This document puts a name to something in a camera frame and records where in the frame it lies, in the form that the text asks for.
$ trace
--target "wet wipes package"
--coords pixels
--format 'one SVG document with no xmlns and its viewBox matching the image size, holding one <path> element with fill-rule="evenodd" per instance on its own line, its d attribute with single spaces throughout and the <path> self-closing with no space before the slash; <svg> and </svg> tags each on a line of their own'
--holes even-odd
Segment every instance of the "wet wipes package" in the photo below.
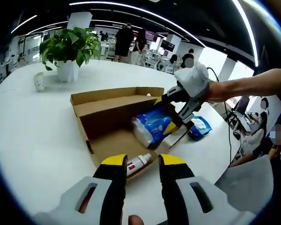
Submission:
<svg viewBox="0 0 281 225">
<path fill-rule="evenodd" d="M 133 133 L 145 147 L 155 146 L 170 134 L 167 127 L 171 121 L 164 109 L 143 113 L 133 117 Z"/>
<path fill-rule="evenodd" d="M 188 135 L 194 140 L 201 139 L 212 130 L 209 123 L 201 116 L 195 116 L 192 122 L 194 126 L 188 132 Z"/>
</svg>

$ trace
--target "white table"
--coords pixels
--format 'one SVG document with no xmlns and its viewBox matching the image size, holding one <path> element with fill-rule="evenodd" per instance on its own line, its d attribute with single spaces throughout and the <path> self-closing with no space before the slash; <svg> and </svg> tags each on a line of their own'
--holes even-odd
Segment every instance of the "white table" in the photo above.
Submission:
<svg viewBox="0 0 281 225">
<path fill-rule="evenodd" d="M 75 83 L 58 83 L 38 93 L 33 83 L 38 72 L 45 72 L 40 63 L 18 68 L 0 85 L 0 169 L 31 215 L 56 207 L 63 192 L 95 171 L 70 104 L 72 93 L 133 86 L 168 90 L 176 84 L 173 75 L 160 71 L 91 60 L 81 67 Z M 198 142 L 188 142 L 185 137 L 172 154 L 182 157 L 195 175 L 215 183 L 229 165 L 228 125 L 207 103 L 196 114 L 203 116 L 213 130 Z M 231 144 L 233 158 L 239 148 L 233 135 Z M 123 224 L 132 214 L 141 216 L 145 224 L 166 220 L 161 188 L 158 163 L 129 182 Z"/>
</svg>

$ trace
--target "red label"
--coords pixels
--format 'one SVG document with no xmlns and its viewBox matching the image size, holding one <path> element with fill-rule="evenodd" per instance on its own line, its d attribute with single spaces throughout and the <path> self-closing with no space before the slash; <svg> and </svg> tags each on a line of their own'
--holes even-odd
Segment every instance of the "red label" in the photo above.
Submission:
<svg viewBox="0 0 281 225">
<path fill-rule="evenodd" d="M 129 170 L 132 170 L 135 168 L 135 165 L 133 163 L 129 163 L 127 166 L 128 166 Z"/>
</svg>

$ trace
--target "open cardboard box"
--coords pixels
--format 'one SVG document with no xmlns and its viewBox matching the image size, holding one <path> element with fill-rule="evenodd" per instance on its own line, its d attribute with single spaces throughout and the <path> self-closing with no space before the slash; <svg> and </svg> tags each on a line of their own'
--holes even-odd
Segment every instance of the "open cardboard box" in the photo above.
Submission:
<svg viewBox="0 0 281 225">
<path fill-rule="evenodd" d="M 163 92 L 163 88 L 131 87 L 71 95 L 80 132 L 96 167 L 110 156 L 127 154 L 130 160 L 150 153 L 151 160 L 140 170 L 144 171 L 158 159 L 158 154 L 167 153 L 186 134 L 187 129 L 178 130 L 164 139 L 155 151 L 147 149 L 133 135 L 132 117 L 151 111 Z M 173 105 L 165 108 L 170 115 L 177 115 Z"/>
</svg>

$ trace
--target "potted plant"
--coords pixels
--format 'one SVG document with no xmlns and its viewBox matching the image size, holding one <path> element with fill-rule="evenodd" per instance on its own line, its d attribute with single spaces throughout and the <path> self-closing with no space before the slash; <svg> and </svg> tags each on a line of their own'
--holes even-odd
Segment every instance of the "potted plant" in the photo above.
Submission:
<svg viewBox="0 0 281 225">
<path fill-rule="evenodd" d="M 72 82 L 77 79 L 83 62 L 87 64 L 92 56 L 100 57 L 101 43 L 91 29 L 75 27 L 56 31 L 40 44 L 39 50 L 47 70 L 52 70 L 46 63 L 49 61 L 57 67 L 61 82 Z"/>
</svg>

